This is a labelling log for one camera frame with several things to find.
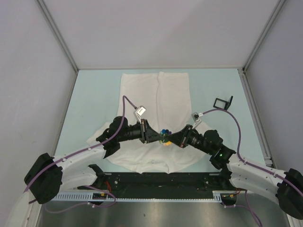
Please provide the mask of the rainbow plush flower brooch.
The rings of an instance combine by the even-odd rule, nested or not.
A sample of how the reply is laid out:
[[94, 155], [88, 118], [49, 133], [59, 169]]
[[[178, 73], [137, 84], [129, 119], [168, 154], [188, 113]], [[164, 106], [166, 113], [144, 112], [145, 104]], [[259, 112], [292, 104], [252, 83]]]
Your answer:
[[168, 136], [172, 134], [172, 132], [168, 129], [162, 129], [160, 131], [160, 134], [162, 136], [162, 139], [159, 141], [160, 144], [164, 145], [164, 146], [169, 146], [171, 145], [171, 142], [168, 139]]

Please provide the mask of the white t-shirt garment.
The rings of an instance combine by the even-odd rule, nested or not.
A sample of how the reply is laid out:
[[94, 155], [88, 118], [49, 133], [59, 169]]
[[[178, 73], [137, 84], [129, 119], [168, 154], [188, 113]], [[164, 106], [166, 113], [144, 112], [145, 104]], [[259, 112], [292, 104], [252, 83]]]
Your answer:
[[[120, 96], [127, 96], [136, 106], [144, 106], [146, 112], [142, 117], [157, 132], [162, 129], [178, 132], [193, 122], [187, 73], [123, 74]], [[140, 174], [216, 171], [204, 152], [192, 146], [182, 149], [158, 141], [150, 144], [139, 140], [121, 142], [121, 148], [105, 160]]]

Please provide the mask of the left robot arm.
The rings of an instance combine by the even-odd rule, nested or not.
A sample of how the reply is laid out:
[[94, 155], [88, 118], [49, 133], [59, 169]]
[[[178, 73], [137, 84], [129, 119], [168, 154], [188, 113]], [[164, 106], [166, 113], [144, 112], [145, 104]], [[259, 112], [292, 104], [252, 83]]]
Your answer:
[[117, 152], [121, 142], [138, 140], [149, 144], [162, 139], [163, 135], [152, 129], [146, 119], [129, 125], [125, 117], [118, 116], [96, 138], [96, 145], [56, 157], [41, 154], [24, 178], [25, 191], [32, 193], [34, 201], [45, 204], [67, 189], [82, 186], [99, 189], [105, 178], [96, 161]]

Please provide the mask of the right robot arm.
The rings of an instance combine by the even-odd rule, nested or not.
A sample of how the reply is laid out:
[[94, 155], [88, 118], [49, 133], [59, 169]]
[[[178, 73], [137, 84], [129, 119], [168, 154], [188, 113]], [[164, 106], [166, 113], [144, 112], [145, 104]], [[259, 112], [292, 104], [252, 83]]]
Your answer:
[[165, 136], [165, 139], [180, 148], [192, 146], [209, 154], [211, 164], [221, 171], [218, 184], [222, 189], [235, 187], [251, 191], [275, 202], [291, 217], [298, 220], [303, 218], [303, 175], [299, 171], [258, 166], [240, 158], [223, 144], [216, 130], [200, 134], [187, 125], [181, 131]]

